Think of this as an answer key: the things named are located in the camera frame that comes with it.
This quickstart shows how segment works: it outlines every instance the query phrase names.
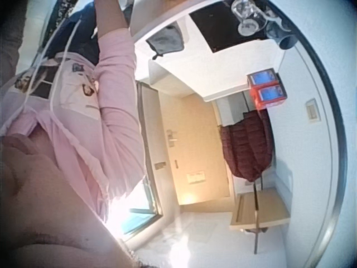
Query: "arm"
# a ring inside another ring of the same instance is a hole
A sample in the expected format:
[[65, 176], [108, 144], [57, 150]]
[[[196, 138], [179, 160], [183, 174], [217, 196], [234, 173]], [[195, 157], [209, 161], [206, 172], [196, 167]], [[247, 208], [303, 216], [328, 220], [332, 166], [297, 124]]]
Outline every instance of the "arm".
[[97, 14], [98, 38], [120, 28], [127, 28], [124, 14], [118, 0], [95, 0]]
[[96, 0], [96, 11], [98, 33], [102, 36], [98, 40], [100, 55], [95, 74], [99, 83], [104, 142], [108, 151], [115, 147], [129, 192], [143, 179], [145, 171], [134, 78], [134, 43], [117, 0]]

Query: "small table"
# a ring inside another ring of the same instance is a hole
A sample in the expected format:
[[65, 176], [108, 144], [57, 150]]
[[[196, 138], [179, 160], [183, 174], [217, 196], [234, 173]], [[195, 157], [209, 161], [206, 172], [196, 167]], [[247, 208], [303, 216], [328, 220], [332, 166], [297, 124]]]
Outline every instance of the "small table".
[[290, 215], [275, 188], [237, 195], [231, 230], [254, 229], [254, 254], [257, 254], [258, 233], [262, 228], [289, 223]]

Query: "black panel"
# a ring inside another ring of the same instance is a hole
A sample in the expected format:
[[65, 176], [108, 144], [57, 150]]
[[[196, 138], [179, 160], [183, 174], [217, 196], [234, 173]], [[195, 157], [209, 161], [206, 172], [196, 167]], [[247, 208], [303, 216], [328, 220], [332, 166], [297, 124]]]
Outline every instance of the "black panel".
[[[213, 53], [245, 42], [267, 39], [264, 29], [251, 36], [238, 33], [239, 21], [230, 10], [232, 2], [218, 2], [190, 14]], [[255, 3], [265, 10], [260, 1]]]

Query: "pink cardigan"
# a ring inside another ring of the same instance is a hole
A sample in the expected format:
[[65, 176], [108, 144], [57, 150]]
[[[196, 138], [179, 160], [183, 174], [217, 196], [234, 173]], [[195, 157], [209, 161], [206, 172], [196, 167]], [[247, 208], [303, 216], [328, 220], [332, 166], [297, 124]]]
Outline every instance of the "pink cardigan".
[[[129, 31], [118, 29], [104, 35], [99, 48], [96, 67], [68, 53], [62, 72], [56, 74], [57, 89], [52, 85], [47, 99], [32, 94], [24, 105], [25, 94], [16, 88], [15, 79], [4, 85], [1, 135], [29, 136], [105, 220], [110, 201], [130, 193], [143, 179], [145, 167], [134, 80], [136, 57]], [[59, 61], [42, 65], [56, 66]], [[94, 81], [99, 84], [98, 92]]]

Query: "white cord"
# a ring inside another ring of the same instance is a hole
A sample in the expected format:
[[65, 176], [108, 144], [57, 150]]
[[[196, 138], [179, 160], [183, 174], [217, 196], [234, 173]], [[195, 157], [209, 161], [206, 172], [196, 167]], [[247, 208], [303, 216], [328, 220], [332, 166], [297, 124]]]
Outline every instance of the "white cord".
[[23, 109], [23, 108], [24, 108], [24, 106], [25, 106], [25, 104], [26, 104], [26, 102], [27, 102], [27, 100], [28, 100], [28, 97], [30, 96], [30, 93], [31, 93], [31, 90], [32, 90], [32, 86], [33, 86], [33, 83], [34, 83], [34, 81], [35, 81], [36, 74], [37, 74], [39, 68], [41, 67], [41, 63], [42, 63], [42, 61], [43, 61], [43, 59], [44, 59], [44, 57], [45, 57], [45, 54], [46, 54], [47, 50], [49, 49], [49, 47], [50, 47], [50, 45], [51, 45], [53, 39], [55, 38], [55, 36], [56, 36], [58, 30], [61, 28], [61, 26], [62, 26], [62, 24], [64, 23], [65, 20], [66, 20], [66, 18], [64, 18], [64, 19], [61, 21], [61, 23], [58, 25], [57, 29], [56, 29], [56, 30], [54, 31], [54, 33], [51, 35], [51, 37], [50, 37], [50, 39], [48, 40], [48, 42], [47, 42], [47, 44], [46, 44], [46, 46], [45, 46], [43, 52], [41, 53], [40, 59], [39, 59], [37, 65], [36, 65], [35, 71], [33, 72], [32, 77], [31, 77], [31, 80], [30, 80], [30, 83], [29, 83], [29, 85], [28, 85], [27, 92], [26, 92], [26, 97], [25, 97], [25, 101], [24, 101], [23, 105], [20, 107], [20, 109]]
[[62, 68], [63, 68], [63, 63], [65, 62], [66, 60], [66, 57], [67, 57], [67, 52], [68, 52], [68, 49], [69, 49], [69, 46], [71, 45], [71, 42], [72, 42], [72, 39], [77, 31], [77, 28], [79, 26], [81, 22], [81, 19], [78, 20], [78, 22], [76, 23], [76, 25], [74, 26], [73, 30], [72, 30], [72, 33], [67, 41], [67, 44], [66, 44], [66, 47], [65, 47], [65, 51], [63, 53], [63, 56], [62, 56], [62, 60], [61, 60], [61, 64], [60, 64], [60, 67], [58, 68], [58, 71], [57, 71], [57, 75], [56, 75], [56, 78], [55, 78], [55, 81], [53, 83], [53, 90], [52, 90], [52, 95], [51, 95], [51, 100], [50, 100], [50, 111], [54, 111], [54, 97], [55, 97], [55, 92], [57, 90], [57, 83], [58, 83], [58, 79], [59, 79], [59, 76], [61, 74], [61, 71], [62, 71]]

